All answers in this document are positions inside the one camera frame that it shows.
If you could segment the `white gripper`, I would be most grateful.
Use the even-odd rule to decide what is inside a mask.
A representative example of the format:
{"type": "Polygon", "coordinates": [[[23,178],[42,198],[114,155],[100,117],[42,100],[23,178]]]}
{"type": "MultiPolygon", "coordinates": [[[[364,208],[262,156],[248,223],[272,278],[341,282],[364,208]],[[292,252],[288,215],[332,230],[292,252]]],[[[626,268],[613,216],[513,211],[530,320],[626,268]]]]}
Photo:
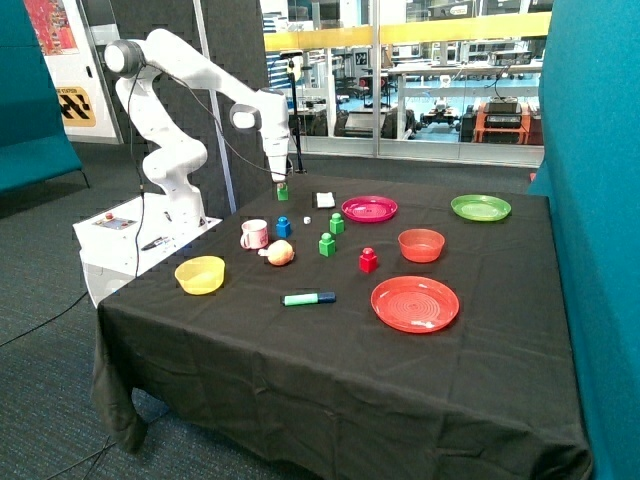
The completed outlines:
{"type": "Polygon", "coordinates": [[[277,189],[285,188],[288,176],[289,137],[263,138],[263,150],[268,160],[268,167],[277,189]]]}

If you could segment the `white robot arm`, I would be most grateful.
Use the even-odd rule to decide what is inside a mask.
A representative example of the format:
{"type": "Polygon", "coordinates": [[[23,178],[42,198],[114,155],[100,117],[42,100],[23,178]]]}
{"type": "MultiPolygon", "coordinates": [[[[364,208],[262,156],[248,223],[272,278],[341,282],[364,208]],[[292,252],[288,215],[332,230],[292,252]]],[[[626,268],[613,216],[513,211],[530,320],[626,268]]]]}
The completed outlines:
{"type": "Polygon", "coordinates": [[[119,76],[116,93],[129,119],[144,139],[156,145],[142,161],[142,170],[164,192],[173,227],[195,229],[206,222],[201,192],[188,175],[204,165],[208,153],[202,142],[173,122],[157,97],[153,81],[162,73],[190,90],[213,90],[231,99],[232,126],[258,131],[272,180],[286,180],[290,133],[287,100],[281,92],[252,90],[165,29],[152,31],[144,40],[113,41],[106,46],[104,59],[119,76]]]}

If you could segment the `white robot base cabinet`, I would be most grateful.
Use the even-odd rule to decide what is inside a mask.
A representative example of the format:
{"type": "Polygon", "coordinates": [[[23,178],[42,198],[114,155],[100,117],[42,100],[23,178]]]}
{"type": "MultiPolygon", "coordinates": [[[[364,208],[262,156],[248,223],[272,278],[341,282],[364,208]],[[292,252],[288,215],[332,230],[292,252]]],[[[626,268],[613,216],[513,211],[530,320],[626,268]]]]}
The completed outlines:
{"type": "Polygon", "coordinates": [[[219,223],[207,217],[195,228],[180,226],[169,219],[164,196],[147,193],[74,224],[92,303],[98,305],[219,223]],[[164,243],[141,251],[158,238],[164,243]]]}

